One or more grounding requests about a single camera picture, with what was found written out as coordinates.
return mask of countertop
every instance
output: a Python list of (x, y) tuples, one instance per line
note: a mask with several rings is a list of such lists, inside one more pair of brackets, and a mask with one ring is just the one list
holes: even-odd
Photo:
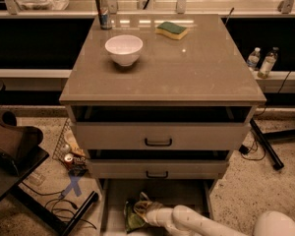
[[(262, 91), (218, 15), (112, 15), (113, 29), (98, 19), (65, 85), (63, 104), (256, 105)], [(156, 34), (164, 21), (188, 28), (181, 40)], [(104, 48), (112, 36), (132, 34), (144, 42), (139, 60), (125, 69)]]

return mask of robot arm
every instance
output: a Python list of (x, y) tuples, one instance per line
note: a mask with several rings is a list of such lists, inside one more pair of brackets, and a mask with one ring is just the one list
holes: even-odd
[[(164, 227), (172, 236), (247, 236), (204, 217), (186, 206), (165, 207), (157, 202), (136, 203), (139, 215), (150, 225)], [(267, 211), (257, 220), (253, 236), (295, 236), (295, 222), (277, 211)]]

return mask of bottle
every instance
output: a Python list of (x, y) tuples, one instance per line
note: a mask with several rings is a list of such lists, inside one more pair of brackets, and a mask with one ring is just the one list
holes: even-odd
[(273, 49), (266, 54), (265, 60), (258, 71), (258, 77), (262, 79), (266, 79), (268, 77), (269, 72), (274, 66), (277, 60), (277, 47), (273, 47)]
[(260, 60), (260, 49), (258, 47), (249, 55), (246, 63), (250, 71), (255, 71)]

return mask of drawer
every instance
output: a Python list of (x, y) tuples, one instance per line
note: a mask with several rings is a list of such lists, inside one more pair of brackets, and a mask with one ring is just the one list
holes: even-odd
[(224, 160), (115, 160), (88, 162), (92, 177), (99, 179), (218, 179), (228, 167)]
[(83, 149), (235, 150), (250, 125), (241, 123), (91, 123), (72, 126)]
[(124, 208), (128, 200), (139, 200), (144, 191), (155, 202), (166, 207), (186, 206), (203, 216), (213, 219), (207, 181), (200, 180), (108, 180), (104, 185), (104, 219), (101, 221), (101, 236), (164, 236), (162, 227), (146, 225), (126, 233)]

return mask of green sponge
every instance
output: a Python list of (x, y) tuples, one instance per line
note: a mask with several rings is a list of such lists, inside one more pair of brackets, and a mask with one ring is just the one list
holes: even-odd
[(160, 24), (156, 30), (156, 33), (163, 34), (169, 38), (179, 40), (187, 34), (187, 28), (178, 26), (171, 22), (163, 22)]

